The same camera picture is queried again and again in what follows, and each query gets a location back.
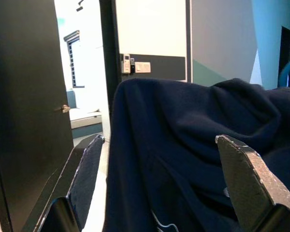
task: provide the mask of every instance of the black door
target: black door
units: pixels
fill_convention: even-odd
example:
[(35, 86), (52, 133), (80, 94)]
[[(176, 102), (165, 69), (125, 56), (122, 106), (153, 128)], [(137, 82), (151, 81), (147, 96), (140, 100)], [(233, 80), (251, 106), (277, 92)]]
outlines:
[(0, 0), (0, 220), (42, 212), (72, 147), (54, 0)]

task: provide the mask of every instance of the floor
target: floor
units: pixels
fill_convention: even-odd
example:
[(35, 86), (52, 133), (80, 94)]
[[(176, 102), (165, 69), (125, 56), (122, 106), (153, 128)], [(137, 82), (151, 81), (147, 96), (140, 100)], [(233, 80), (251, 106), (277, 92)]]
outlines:
[[(74, 139), (73, 140), (74, 146), (79, 144), (86, 137), (87, 136)], [(95, 191), (92, 196), (87, 222), (82, 232), (101, 232), (103, 229), (105, 215), (108, 154), (109, 154), (109, 142), (105, 141), (105, 143), (102, 146)]]

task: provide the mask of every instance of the cloth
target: cloth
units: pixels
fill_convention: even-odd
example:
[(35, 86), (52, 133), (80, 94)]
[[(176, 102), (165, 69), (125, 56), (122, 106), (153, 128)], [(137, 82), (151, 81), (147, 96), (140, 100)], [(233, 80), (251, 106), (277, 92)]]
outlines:
[(289, 88), (132, 79), (113, 107), (104, 232), (241, 231), (219, 134), (255, 149), (290, 190)]

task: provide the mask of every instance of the blue hose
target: blue hose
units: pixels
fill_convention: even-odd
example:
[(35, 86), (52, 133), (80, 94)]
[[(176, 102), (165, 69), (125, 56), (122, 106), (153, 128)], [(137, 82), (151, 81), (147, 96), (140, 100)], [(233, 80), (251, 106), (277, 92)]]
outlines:
[(290, 73), (290, 62), (281, 71), (278, 78), (278, 87), (288, 86), (288, 74)]

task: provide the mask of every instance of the door handle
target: door handle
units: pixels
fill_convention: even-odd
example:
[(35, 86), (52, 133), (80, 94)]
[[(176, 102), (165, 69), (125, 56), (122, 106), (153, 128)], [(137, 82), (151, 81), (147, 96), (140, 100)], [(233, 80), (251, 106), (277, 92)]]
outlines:
[(71, 110), (71, 107), (69, 107), (68, 105), (63, 105), (61, 110), (65, 114)]

